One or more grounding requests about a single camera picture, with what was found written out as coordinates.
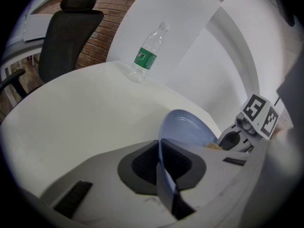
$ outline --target chair armrest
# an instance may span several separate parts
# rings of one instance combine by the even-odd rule
[[[24,74],[25,74],[25,70],[19,69],[16,72],[9,75],[0,83],[0,92],[2,92],[6,86],[13,85],[17,93],[21,96],[21,98],[24,98],[27,95],[27,93],[24,91],[24,89],[22,88],[19,82],[19,77]]]

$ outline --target green bottle label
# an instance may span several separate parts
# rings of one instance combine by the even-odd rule
[[[157,56],[154,55],[152,52],[147,51],[146,49],[143,49],[141,47],[135,58],[134,63],[136,63],[138,66],[141,66],[145,69],[150,69],[152,67],[152,64],[154,63],[156,57]]]

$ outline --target brick wall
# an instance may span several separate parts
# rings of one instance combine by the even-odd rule
[[[94,9],[104,13],[104,19],[82,49],[75,69],[103,63],[108,55],[114,35],[126,12],[135,0],[97,0]],[[54,14],[60,10],[61,0],[50,0],[38,8],[37,14]]]

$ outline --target white table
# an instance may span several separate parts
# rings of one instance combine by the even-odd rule
[[[1,145],[20,186],[40,196],[96,154],[158,139],[173,109],[195,114],[219,137],[207,112],[150,77],[132,82],[127,67],[114,61],[73,71],[13,109],[0,127]]]

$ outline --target black office chair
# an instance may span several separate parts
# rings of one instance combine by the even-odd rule
[[[102,21],[104,14],[92,10],[96,0],[62,0],[61,11],[56,12],[48,26],[40,54],[38,73],[41,80],[47,83],[74,69],[76,60],[83,46]],[[13,85],[23,99],[26,93],[19,82],[25,74],[19,69],[0,83],[0,92]]]

